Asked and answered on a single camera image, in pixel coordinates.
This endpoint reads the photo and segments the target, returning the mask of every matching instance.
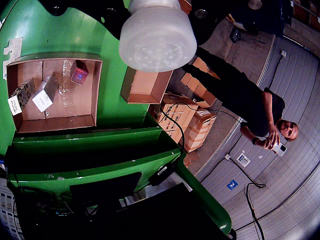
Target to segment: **white phone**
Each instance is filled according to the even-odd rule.
[[[283,145],[281,142],[279,143],[279,145],[278,143],[275,143],[273,150],[282,157],[287,151],[287,147]]]

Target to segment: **hand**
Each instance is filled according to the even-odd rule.
[[[270,145],[272,146],[274,146],[276,143],[280,143],[280,137],[278,135],[277,128],[273,123],[269,124],[269,136],[267,139],[270,140]]]
[[[266,138],[265,140],[260,140],[260,139],[257,139],[255,141],[255,144],[263,149],[268,149],[268,150],[273,150],[274,149],[274,146],[271,145],[271,141],[269,138]]]

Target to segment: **white sticker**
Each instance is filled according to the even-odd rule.
[[[3,61],[3,79],[7,80],[7,65],[21,56],[22,37],[9,40],[9,46],[3,49],[3,54],[10,54],[10,59]]]
[[[207,111],[207,110],[203,110],[203,111],[196,111],[201,117],[203,116],[203,115],[208,115],[208,114],[210,114],[210,112],[209,111]]]
[[[167,169],[167,166],[165,166],[160,172],[158,172],[158,176],[162,174],[166,169]]]
[[[237,160],[239,163],[241,163],[242,166],[246,167],[250,163],[250,159],[247,158],[243,153],[241,153],[238,157]]]
[[[8,103],[9,103],[10,110],[11,110],[13,116],[22,113],[22,109],[19,105],[17,95],[10,97],[8,99]]]

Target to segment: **black t-shirt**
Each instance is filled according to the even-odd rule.
[[[273,123],[275,124],[282,117],[283,110],[285,109],[285,101],[267,87],[264,89],[264,92],[272,94],[272,116]],[[269,126],[262,95],[252,103],[250,109],[251,114],[243,118],[247,122],[242,122],[241,126],[247,126],[249,130],[258,137],[266,136],[269,133]]]

